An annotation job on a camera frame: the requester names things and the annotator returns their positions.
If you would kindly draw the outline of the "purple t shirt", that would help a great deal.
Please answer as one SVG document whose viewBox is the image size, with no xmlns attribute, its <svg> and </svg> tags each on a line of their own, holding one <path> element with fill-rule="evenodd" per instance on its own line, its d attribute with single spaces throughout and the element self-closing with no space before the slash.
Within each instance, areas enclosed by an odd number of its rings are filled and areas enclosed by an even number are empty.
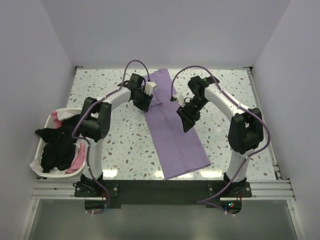
<svg viewBox="0 0 320 240">
<path fill-rule="evenodd" d="M 166 68 L 150 74 L 158 85 L 153 91 L 145 119 L 158 155 L 164 178 L 172 179 L 203 169 L 211 164 L 194 128 L 183 131 L 177 114 L 180 105 L 170 102 L 172 80 Z"/>
</svg>

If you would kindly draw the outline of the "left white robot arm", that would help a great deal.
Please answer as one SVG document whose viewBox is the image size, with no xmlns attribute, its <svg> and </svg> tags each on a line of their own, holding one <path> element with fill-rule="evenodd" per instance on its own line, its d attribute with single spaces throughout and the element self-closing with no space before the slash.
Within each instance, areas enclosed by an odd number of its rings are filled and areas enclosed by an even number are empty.
<svg viewBox="0 0 320 240">
<path fill-rule="evenodd" d="M 80 182 L 92 196 L 99 196 L 104 190 L 102 149 L 110 130 L 112 111 L 131 101 L 146 113 L 157 87 L 155 82 L 146 81 L 144 77 L 133 73 L 129 80 L 120 83 L 116 90 L 102 99 L 87 97 L 84 100 L 80 120 L 74 130 L 77 136 L 88 143 Z"/>
</svg>

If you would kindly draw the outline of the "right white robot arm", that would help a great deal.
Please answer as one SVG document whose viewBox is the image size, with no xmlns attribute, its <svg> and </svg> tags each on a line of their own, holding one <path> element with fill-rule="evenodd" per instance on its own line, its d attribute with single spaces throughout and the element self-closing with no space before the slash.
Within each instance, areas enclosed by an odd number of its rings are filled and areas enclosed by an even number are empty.
<svg viewBox="0 0 320 240">
<path fill-rule="evenodd" d="M 170 97 L 172 102 L 180 104 L 176 112 L 185 133 L 195 126 L 201 110 L 209 102 L 230 122 L 227 140 L 232 153 L 222 189 L 227 196 L 233 197 L 241 190 L 240 183 L 247 179 L 248 155 L 264 140 L 262 113 L 258 108 L 241 106 L 232 95 L 222 90 L 220 81 L 214 76 L 195 76 L 187 85 L 193 93 L 190 100 L 180 93 Z"/>
</svg>

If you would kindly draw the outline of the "pink garment in basket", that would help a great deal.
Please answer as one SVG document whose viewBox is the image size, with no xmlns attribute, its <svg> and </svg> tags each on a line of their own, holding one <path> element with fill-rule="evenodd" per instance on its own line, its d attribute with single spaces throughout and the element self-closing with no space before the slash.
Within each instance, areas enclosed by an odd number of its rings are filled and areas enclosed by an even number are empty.
<svg viewBox="0 0 320 240">
<path fill-rule="evenodd" d="M 71 113 L 71 110 L 58 109 L 51 112 L 51 118 L 54 123 L 54 128 L 58 129 L 63 124 L 67 124 L 70 120 L 72 124 L 76 125 L 78 123 L 79 116 L 75 113 Z M 65 174 L 73 174 L 78 171 L 85 162 L 86 155 L 86 144 L 83 140 L 78 139 L 74 144 L 75 153 L 74 158 L 70 164 L 70 167 L 65 171 Z"/>
</svg>

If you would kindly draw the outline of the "black garment in basket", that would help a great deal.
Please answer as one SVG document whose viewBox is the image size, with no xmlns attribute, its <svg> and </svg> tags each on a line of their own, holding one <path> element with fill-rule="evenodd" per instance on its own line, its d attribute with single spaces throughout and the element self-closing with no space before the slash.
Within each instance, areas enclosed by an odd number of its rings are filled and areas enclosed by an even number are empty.
<svg viewBox="0 0 320 240">
<path fill-rule="evenodd" d="M 49 173 L 54 168 L 64 171 L 70 167 L 75 155 L 76 140 L 72 137 L 72 133 L 76 125 L 68 120 L 67 124 L 63 123 L 59 128 L 43 128 L 35 131 L 35 134 L 45 142 L 40 160 L 43 173 Z"/>
</svg>

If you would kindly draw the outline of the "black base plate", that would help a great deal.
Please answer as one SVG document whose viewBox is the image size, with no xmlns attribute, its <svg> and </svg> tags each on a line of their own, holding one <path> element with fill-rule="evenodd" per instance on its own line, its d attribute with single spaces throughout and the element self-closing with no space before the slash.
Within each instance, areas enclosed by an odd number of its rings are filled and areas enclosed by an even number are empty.
<svg viewBox="0 0 320 240">
<path fill-rule="evenodd" d="M 195 206 L 198 201 L 211 199 L 211 203 L 225 210 L 237 212 L 242 199 L 252 197 L 249 182 L 232 183 L 221 195 L 223 180 L 101 180 L 73 184 L 74 196 L 84 199 L 86 210 L 104 207 L 119 209 L 123 205 Z"/>
</svg>

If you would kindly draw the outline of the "aluminium rail frame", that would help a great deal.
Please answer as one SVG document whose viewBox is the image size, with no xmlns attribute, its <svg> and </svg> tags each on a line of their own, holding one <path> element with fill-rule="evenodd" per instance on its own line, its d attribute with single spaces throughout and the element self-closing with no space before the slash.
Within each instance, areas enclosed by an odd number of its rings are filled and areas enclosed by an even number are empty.
<svg viewBox="0 0 320 240">
<path fill-rule="evenodd" d="M 279 165 L 277 163 L 273 148 L 268 147 L 268 153 L 271 157 L 272 174 L 275 178 L 271 180 L 248 180 L 250 184 L 252 196 L 249 198 L 243 198 L 242 201 L 285 201 L 289 211 L 289 218 L 292 221 L 293 230 L 299 240 L 304 238 L 304 233 L 300 229 L 298 214 L 295 211 L 295 194 L 291 181 L 289 179 L 282 179 Z M 217 172 L 217 176 L 214 176 L 214 171 L 201 172 L 202 179 L 200 181 L 225 181 L 222 179 L 223 173 Z M 164 180 L 161 177 L 161 171 L 153 171 L 153 179 L 140 179 L 140 180 Z M 104 180 L 136 180 L 136 179 L 116 179 L 113 176 L 107 176 Z M 194 180 L 187 178 L 186 176 L 180 176 L 178 179 L 169 180 Z M 28 207 L 28 211 L 23 223 L 23 227 L 19 236 L 21 240 L 29 240 L 31 238 L 32 228 L 35 222 L 37 212 L 39 211 L 39 205 L 41 200 L 84 200 L 84 198 L 75 197 L 75 188 L 73 184 L 80 182 L 80 174 L 76 172 L 74 175 L 68 177 L 58 176 L 56 178 L 51 176 L 40 176 L 35 181 L 35 186 L 31 195 L 31 202 Z"/>
</svg>

